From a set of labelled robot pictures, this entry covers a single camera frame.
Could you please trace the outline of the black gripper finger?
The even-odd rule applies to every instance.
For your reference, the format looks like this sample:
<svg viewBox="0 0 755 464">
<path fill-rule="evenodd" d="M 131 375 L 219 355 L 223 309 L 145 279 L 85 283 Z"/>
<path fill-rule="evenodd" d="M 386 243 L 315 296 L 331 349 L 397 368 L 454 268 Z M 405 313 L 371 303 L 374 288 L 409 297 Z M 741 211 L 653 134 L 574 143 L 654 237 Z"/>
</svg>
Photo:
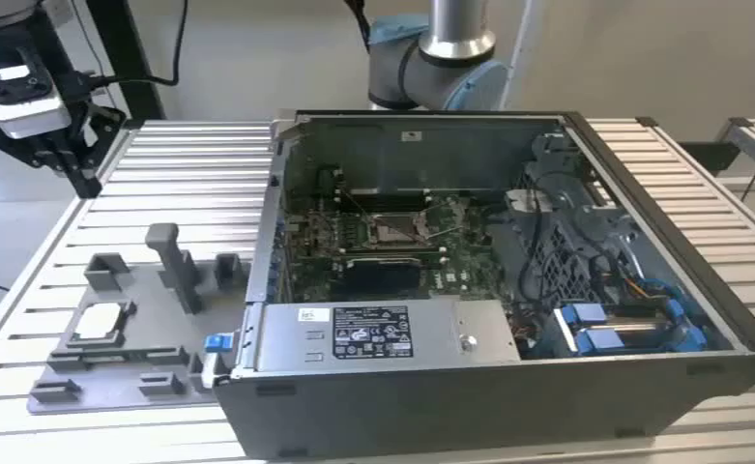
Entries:
<svg viewBox="0 0 755 464">
<path fill-rule="evenodd" d="M 71 124 L 65 131 L 66 147 L 61 149 L 65 174 L 81 198 L 101 193 L 98 170 L 126 121 L 126 113 L 94 103 L 69 107 Z"/>
<path fill-rule="evenodd" d="M 0 129 L 0 152 L 34 168 L 67 168 L 69 135 L 69 129 L 61 129 L 15 139 Z"/>
</svg>

